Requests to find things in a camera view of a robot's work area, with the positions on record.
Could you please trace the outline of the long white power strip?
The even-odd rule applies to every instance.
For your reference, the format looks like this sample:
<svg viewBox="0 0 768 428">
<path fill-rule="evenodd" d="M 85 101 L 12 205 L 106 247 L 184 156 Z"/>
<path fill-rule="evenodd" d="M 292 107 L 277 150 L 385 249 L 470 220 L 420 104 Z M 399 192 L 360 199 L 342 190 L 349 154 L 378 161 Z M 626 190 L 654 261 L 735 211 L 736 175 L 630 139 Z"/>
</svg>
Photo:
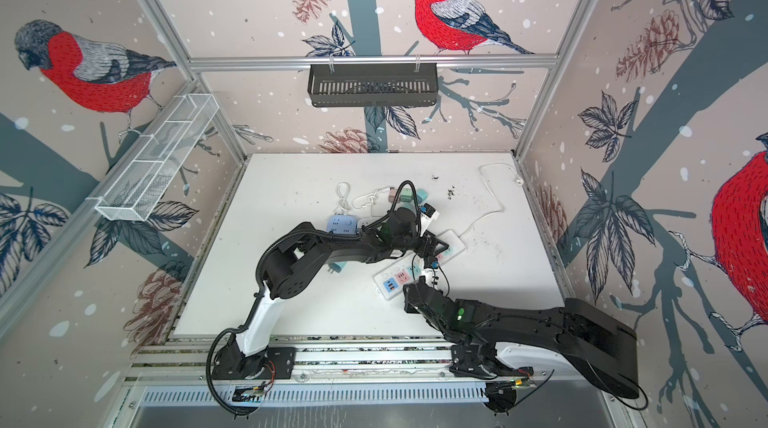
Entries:
<svg viewBox="0 0 768 428">
<path fill-rule="evenodd" d="M 461 238 L 453 230 L 447 230 L 436 237 L 434 249 L 425 253 L 426 258 L 406 255 L 374 275 L 373 283 L 378 294 L 390 301 L 402 294 L 405 285 L 415 283 L 422 275 L 428 282 L 434 282 L 440 269 L 465 250 Z"/>
</svg>

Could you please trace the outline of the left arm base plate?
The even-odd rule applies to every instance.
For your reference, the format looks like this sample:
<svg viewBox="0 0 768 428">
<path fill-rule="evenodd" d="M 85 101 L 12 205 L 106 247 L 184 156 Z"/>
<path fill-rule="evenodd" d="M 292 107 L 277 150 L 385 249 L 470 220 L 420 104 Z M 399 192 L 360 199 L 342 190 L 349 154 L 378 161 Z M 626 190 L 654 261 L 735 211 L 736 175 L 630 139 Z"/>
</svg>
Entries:
<svg viewBox="0 0 768 428">
<path fill-rule="evenodd" d="M 291 378 L 296 358 L 293 347 L 267 347 L 245 356 L 236 344 L 227 345 L 213 357 L 213 380 L 287 380 Z"/>
</svg>

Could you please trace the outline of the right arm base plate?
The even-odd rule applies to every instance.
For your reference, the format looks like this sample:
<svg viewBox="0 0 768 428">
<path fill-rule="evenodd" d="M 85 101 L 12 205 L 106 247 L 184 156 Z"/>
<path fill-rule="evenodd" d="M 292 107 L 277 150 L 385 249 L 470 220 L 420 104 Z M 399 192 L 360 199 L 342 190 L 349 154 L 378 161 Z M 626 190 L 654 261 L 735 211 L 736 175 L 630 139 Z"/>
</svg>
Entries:
<svg viewBox="0 0 768 428">
<path fill-rule="evenodd" d="M 456 377 L 470 377 L 480 380 L 493 380 L 498 377 L 523 377 L 534 375 L 531 366 L 512 368 L 495 356 L 496 349 L 489 346 L 458 345 L 450 347 L 451 364 L 449 371 Z"/>
</svg>

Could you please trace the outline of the teal plug adapter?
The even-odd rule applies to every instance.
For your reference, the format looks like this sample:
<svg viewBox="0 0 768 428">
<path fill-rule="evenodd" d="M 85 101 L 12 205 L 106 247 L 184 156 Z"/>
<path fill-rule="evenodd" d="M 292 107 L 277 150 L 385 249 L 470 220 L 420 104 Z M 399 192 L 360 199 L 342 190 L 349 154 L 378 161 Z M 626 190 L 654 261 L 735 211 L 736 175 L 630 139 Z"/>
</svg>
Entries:
<svg viewBox="0 0 768 428">
<path fill-rule="evenodd" d="M 416 192 L 416 198 L 419 203 L 424 203 L 428 198 L 428 193 L 423 189 L 418 189 Z"/>
<path fill-rule="evenodd" d="M 347 265 L 346 262 L 333 262 L 328 264 L 328 271 L 331 274 L 340 274 L 344 267 Z"/>
</svg>

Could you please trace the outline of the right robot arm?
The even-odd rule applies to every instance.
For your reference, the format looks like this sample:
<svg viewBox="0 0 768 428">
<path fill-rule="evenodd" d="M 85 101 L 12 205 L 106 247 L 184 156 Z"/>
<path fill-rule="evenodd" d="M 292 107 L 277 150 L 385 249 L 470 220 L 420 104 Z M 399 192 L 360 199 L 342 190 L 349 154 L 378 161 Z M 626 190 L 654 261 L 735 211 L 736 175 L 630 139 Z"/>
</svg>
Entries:
<svg viewBox="0 0 768 428">
<path fill-rule="evenodd" d="M 424 278 L 404 286 L 405 309 L 421 314 L 451 344 L 449 371 L 491 380 L 520 374 L 504 361 L 499 343 L 557 353 L 588 382 L 615 397 L 638 399 L 637 335 L 589 303 L 567 298 L 543 310 L 500 308 L 478 300 L 452 300 Z"/>
</svg>

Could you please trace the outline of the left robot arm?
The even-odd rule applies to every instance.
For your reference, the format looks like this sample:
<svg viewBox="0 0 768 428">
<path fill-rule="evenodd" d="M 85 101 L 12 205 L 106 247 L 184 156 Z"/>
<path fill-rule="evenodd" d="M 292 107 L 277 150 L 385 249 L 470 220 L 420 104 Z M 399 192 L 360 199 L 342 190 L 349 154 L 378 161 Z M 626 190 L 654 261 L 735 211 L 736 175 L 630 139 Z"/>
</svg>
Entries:
<svg viewBox="0 0 768 428">
<path fill-rule="evenodd" d="M 425 218 L 435 214 L 435 209 L 421 205 L 416 197 L 411 207 L 401 206 L 404 188 L 416 190 L 413 182 L 402 182 L 386 214 L 353 233 L 345 233 L 341 228 L 323 231 L 310 222 L 302 222 L 272 243 L 256 265 L 258 290 L 245 321 L 222 330 L 209 348 L 206 379 L 256 378 L 263 369 L 273 368 L 268 359 L 268 344 L 282 303 L 301 294 L 325 265 L 375 264 L 412 253 L 423 260 L 426 268 L 437 267 L 438 256 L 448 250 L 449 244 L 423 224 Z"/>
</svg>

